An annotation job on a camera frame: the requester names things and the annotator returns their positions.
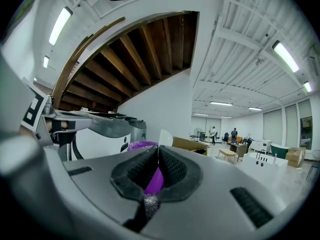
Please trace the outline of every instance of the green bathtub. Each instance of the green bathtub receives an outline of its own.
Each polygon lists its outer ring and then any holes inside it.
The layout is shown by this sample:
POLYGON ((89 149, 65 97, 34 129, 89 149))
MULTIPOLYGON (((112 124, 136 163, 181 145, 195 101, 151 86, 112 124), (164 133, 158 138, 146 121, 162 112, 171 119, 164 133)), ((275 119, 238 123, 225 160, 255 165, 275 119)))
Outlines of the green bathtub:
POLYGON ((282 158, 282 159, 286 159, 286 154, 288 153, 288 147, 287 146, 281 146, 275 143, 271 143, 271 153, 273 156, 275 156, 277 158, 282 158))

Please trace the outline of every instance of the window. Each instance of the window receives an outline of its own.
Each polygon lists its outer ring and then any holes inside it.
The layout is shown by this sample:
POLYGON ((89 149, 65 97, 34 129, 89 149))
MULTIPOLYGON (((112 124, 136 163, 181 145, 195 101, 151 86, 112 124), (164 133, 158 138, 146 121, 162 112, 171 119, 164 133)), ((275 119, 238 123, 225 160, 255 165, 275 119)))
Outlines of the window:
POLYGON ((281 109, 263 114, 264 140, 271 140, 272 143, 281 145, 282 131, 283 129, 281 109))
POLYGON ((300 102, 298 106, 300 114, 300 147, 311 150, 313 123, 310 100, 300 102))
POLYGON ((298 142, 298 112, 296 104, 285 108, 286 141, 285 146, 294 148, 298 142))

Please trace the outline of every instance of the desk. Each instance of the desk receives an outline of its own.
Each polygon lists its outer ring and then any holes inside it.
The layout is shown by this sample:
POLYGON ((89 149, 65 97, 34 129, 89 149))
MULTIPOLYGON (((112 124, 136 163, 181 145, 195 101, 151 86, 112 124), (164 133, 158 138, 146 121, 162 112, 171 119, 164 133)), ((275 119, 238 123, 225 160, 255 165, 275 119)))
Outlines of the desk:
POLYGON ((239 160, 239 158, 243 158, 244 155, 247 153, 247 145, 242 145, 242 144, 234 144, 231 143, 230 146, 230 150, 235 152, 238 155, 238 159, 236 161, 239 160))

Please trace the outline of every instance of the curved wooden trim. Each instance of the curved wooden trim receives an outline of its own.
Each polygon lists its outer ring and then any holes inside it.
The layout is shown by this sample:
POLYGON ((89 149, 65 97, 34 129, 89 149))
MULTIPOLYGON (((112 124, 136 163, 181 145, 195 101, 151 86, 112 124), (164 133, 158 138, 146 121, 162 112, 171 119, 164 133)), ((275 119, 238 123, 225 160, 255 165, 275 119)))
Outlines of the curved wooden trim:
POLYGON ((78 60, 81 56, 81 54, 84 52, 84 50, 94 41, 96 40, 98 37, 100 37, 104 32, 106 32, 108 29, 112 28, 114 25, 123 22, 126 18, 125 17, 121 17, 118 18, 117 20, 115 20, 114 22, 110 23, 109 25, 106 25, 104 27, 102 27, 98 32, 96 32, 92 37, 90 37, 88 39, 88 41, 86 41, 83 46, 79 49, 79 51, 76 53, 76 55, 74 56, 73 60, 78 60))
POLYGON ((74 68, 74 66, 76 64, 76 61, 73 61, 73 58, 76 55, 76 53, 79 51, 79 49, 84 45, 84 43, 86 43, 86 41, 88 39, 89 39, 89 37, 86 36, 81 41, 81 43, 77 46, 77 48, 74 50, 74 52, 71 54, 71 56, 69 57, 68 61, 64 65, 64 68, 60 72, 59 78, 55 83, 55 86, 54 86, 53 92, 52 92, 52 96, 54 98, 54 108, 56 110, 59 108, 60 101, 61 101, 61 96, 62 96, 64 88, 65 88, 65 86, 67 84, 68 77, 69 77, 72 69, 74 68))
POLYGON ((101 28, 98 32, 96 32, 94 35, 90 37, 86 37, 82 40, 82 42, 78 45, 78 47, 74 50, 72 55, 69 57, 68 61, 64 65, 64 68, 62 69, 59 78, 54 86, 53 89, 53 98, 54 98, 54 108, 58 109, 61 101, 61 96, 65 90, 66 85, 69 83, 69 75, 74 68, 75 64, 77 63, 77 60, 81 56, 81 54, 84 52, 84 50, 99 36, 101 36, 104 32, 106 32, 108 29, 112 28, 114 25, 124 21, 126 18, 121 17, 114 22, 110 23, 109 25, 104 26, 101 28))

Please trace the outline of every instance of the black rubber pad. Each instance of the black rubber pad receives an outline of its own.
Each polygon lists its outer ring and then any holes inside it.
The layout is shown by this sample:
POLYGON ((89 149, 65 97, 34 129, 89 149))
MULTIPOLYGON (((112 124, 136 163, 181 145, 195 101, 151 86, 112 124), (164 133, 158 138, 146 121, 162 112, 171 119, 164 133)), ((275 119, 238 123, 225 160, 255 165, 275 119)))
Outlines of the black rubber pad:
POLYGON ((81 167, 79 169, 69 170, 68 174, 69 176, 74 176, 74 175, 83 174, 89 171, 92 171, 92 169, 87 166, 87 167, 81 167))
POLYGON ((230 193, 257 228, 274 218, 244 187, 231 189, 230 193))

